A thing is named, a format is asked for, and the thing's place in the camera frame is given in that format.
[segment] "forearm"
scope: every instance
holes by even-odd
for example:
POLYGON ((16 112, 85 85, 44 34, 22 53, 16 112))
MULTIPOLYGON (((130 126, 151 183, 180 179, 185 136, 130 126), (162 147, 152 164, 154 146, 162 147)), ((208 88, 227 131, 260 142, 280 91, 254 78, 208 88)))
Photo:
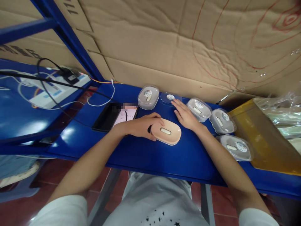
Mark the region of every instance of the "forearm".
POLYGON ((257 208, 270 214, 246 172, 217 139, 212 136, 209 130, 204 126, 200 126, 195 130, 195 133, 228 185, 237 213, 240 214, 246 208, 257 208))
POLYGON ((124 135, 112 129, 104 138, 87 151, 68 171, 48 202, 59 197, 82 194, 98 178, 110 155, 124 135))
POLYGON ((217 170, 228 187, 244 192, 256 191, 248 175, 232 155, 218 142, 206 127, 195 130, 217 170))

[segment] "white cable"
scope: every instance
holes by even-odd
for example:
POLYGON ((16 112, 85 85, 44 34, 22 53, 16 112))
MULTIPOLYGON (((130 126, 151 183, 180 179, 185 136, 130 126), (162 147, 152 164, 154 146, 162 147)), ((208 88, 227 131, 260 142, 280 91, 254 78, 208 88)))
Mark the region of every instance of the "white cable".
POLYGON ((56 158, 40 158, 40 157, 33 157, 33 156, 27 156, 27 155, 15 155, 15 156, 31 158, 31 159, 56 159, 56 158))
MULTIPOLYGON (((12 70, 12 69, 0 69, 0 71, 12 71, 12 72, 16 72, 16 73, 26 73, 26 72, 20 72, 20 71, 16 71, 16 70, 12 70)), ((3 78, 8 78, 8 77, 12 77, 12 76, 4 76, 4 77, 1 77, 0 79, 3 79, 3 78)), ((16 77, 12 77, 14 80, 17 81, 17 83, 21 83, 22 85, 24 86, 28 86, 28 87, 33 87, 33 85, 25 85, 23 84, 22 82, 20 82, 16 77)))
MULTIPOLYGON (((21 87, 22 87, 22 84, 19 84, 19 85, 18 85, 18 93, 20 94, 20 96, 21 96, 24 100, 26 100, 27 102, 29 102, 29 103, 31 103, 31 104, 37 106, 35 103, 33 103, 33 102, 31 102, 30 100, 28 100, 28 99, 22 94, 22 92, 21 92, 21 87)), ((61 107, 65 107, 65 106, 67 106, 68 104, 72 104, 72 103, 75 103, 75 102, 79 102, 79 103, 81 103, 82 105, 85 105, 84 103, 82 103, 82 102, 80 102, 80 101, 72 101, 72 102, 69 102, 69 103, 67 103, 67 104, 62 105, 61 107)), ((60 108, 44 108, 44 107, 40 107, 40 106, 37 106, 37 107, 38 107, 38 108, 45 109, 45 110, 58 110, 58 109, 60 109, 60 108)))
MULTIPOLYGON (((16 71, 16 70, 12 70, 12 69, 0 69, 0 71, 12 71, 12 72, 16 72, 16 73, 27 73, 27 72, 20 72, 20 71, 16 71)), ((49 78, 51 75, 46 73, 46 72, 40 72, 40 74, 46 74, 47 77, 46 78, 49 78)), ((4 77, 1 77, 0 79, 4 79, 4 78, 8 78, 8 77, 12 77, 12 76, 4 76, 4 77)), ((22 82, 20 82, 16 77, 12 77, 14 80, 16 80, 19 84, 21 83, 23 86, 27 86, 27 87, 33 87, 34 85, 26 85, 22 82)))
POLYGON ((6 87, 1 87, 0 86, 0 90, 2 90, 2 91, 7 91, 7 90, 10 90, 9 88, 6 88, 6 87))
MULTIPOLYGON (((113 86, 113 88, 114 88, 114 92, 113 92, 112 97, 111 97, 111 98, 113 98, 114 93, 115 93, 115 87, 114 87, 113 79, 111 79, 111 82, 112 82, 112 86, 113 86)), ((101 104, 101 105, 92 105, 92 104, 89 103, 89 99, 90 99, 90 97, 87 98, 87 104, 89 104, 89 105, 91 105, 91 106, 94 106, 94 107, 101 107, 101 106, 103 106, 103 105, 105 105, 105 104, 107 104, 108 102, 111 101, 111 99, 109 99, 109 100, 108 100, 107 102, 105 102, 104 104, 101 104)))

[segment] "white t-shirt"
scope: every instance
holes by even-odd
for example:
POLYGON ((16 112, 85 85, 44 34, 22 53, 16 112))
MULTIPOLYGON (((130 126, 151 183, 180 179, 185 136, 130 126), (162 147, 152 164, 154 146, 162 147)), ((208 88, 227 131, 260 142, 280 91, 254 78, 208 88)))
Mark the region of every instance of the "white t-shirt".
MULTIPOLYGON (((267 213, 245 209, 239 216, 240 226, 278 226, 267 213)), ((87 225, 87 202, 70 195, 43 207, 30 226, 87 225)), ((189 184, 183 180, 133 173, 120 205, 109 215, 104 226, 208 226, 191 199, 189 184)))

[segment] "black phone case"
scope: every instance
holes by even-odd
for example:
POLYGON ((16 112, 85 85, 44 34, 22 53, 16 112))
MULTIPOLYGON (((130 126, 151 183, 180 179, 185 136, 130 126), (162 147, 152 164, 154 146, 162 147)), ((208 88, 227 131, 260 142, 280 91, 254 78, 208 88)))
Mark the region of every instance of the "black phone case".
MULTIPOLYGON (((112 107, 118 106, 118 105, 120 105, 120 104, 107 103, 106 106, 104 107, 103 111, 98 116, 97 120, 94 122, 94 124, 92 126, 92 130, 99 131, 99 132, 105 132, 105 133, 109 132, 112 129, 112 127, 120 113, 120 111, 115 111, 115 112, 112 111, 112 107)), ((138 109, 139 109, 139 107, 137 107, 137 111, 136 111, 133 119, 136 118, 138 109)))

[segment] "person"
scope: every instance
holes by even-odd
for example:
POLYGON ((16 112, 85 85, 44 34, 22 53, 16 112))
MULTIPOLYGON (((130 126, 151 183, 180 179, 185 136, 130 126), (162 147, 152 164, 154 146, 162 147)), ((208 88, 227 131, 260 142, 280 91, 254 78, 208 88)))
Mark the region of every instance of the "person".
MULTIPOLYGON (((241 226, 274 226, 278 223, 255 186, 232 155, 199 123, 188 107, 174 99, 179 122, 198 136, 232 194, 241 226)), ((87 202, 84 198, 104 168, 108 158, 125 135, 156 138, 147 130, 164 122, 152 113, 121 122, 86 152, 68 171, 30 226, 87 225, 87 202)), ((191 199, 187 181, 133 172, 120 205, 104 225, 186 226, 208 225, 191 199)))

